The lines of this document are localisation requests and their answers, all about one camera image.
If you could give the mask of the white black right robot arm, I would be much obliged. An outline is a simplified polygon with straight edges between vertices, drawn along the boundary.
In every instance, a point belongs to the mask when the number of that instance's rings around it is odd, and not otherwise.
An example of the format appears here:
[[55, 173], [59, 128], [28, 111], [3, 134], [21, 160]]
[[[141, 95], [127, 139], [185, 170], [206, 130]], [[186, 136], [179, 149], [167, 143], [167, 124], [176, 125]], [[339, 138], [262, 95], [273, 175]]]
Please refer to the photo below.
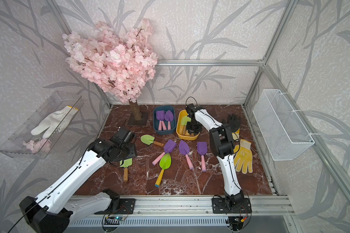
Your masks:
[[217, 157], [223, 174], [226, 208], [232, 213], [239, 211], [245, 197], [238, 182], [233, 160], [237, 142], [236, 132], [240, 129], [241, 118], [229, 114], [226, 120], [219, 122], [202, 106], [194, 104], [186, 105], [186, 112], [191, 118], [191, 124], [187, 126], [191, 133], [200, 132], [202, 127], [209, 132], [210, 149]]

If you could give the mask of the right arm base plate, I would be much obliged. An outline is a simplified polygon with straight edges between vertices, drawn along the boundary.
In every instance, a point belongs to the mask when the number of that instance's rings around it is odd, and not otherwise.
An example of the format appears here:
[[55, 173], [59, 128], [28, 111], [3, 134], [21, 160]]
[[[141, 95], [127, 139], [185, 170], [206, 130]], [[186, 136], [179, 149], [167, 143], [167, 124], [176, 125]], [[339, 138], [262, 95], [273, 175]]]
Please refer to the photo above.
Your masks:
[[212, 198], [214, 214], [251, 214], [252, 208], [249, 198], [244, 198], [241, 203], [228, 204], [226, 198], [214, 196]]

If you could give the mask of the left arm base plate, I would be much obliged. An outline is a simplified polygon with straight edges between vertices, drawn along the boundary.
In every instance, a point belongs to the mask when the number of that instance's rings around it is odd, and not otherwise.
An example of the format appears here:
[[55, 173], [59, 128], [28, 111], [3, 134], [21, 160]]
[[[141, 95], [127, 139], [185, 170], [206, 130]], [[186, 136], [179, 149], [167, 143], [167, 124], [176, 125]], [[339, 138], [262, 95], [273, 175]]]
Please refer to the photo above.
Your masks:
[[132, 215], [135, 207], [135, 199], [114, 200], [107, 210], [94, 213], [95, 215], [123, 214]]

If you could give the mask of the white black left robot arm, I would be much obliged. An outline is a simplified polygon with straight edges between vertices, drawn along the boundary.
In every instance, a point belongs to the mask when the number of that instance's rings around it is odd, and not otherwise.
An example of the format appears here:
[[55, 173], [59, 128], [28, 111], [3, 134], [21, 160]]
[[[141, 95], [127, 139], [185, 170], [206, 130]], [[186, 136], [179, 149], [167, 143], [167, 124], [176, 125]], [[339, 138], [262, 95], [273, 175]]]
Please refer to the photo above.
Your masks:
[[37, 233], [62, 233], [74, 222], [92, 214], [133, 214], [135, 199], [121, 199], [110, 189], [75, 202], [70, 198], [105, 164], [136, 157], [135, 137], [132, 131], [121, 127], [111, 139], [98, 138], [92, 142], [55, 183], [36, 197], [28, 196], [20, 202], [26, 223]]

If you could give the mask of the green shovel wooden handle front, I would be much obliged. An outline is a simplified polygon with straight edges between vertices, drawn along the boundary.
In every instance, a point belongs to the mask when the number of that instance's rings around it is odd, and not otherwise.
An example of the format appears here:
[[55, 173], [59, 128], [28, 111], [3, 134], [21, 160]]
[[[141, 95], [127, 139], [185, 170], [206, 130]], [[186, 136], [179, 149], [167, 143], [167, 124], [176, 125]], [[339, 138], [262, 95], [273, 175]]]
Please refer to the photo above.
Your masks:
[[182, 126], [182, 130], [181, 130], [181, 134], [183, 136], [186, 135], [186, 130], [187, 130], [187, 123], [191, 121], [191, 118], [188, 116], [184, 116], [181, 120], [181, 126]]

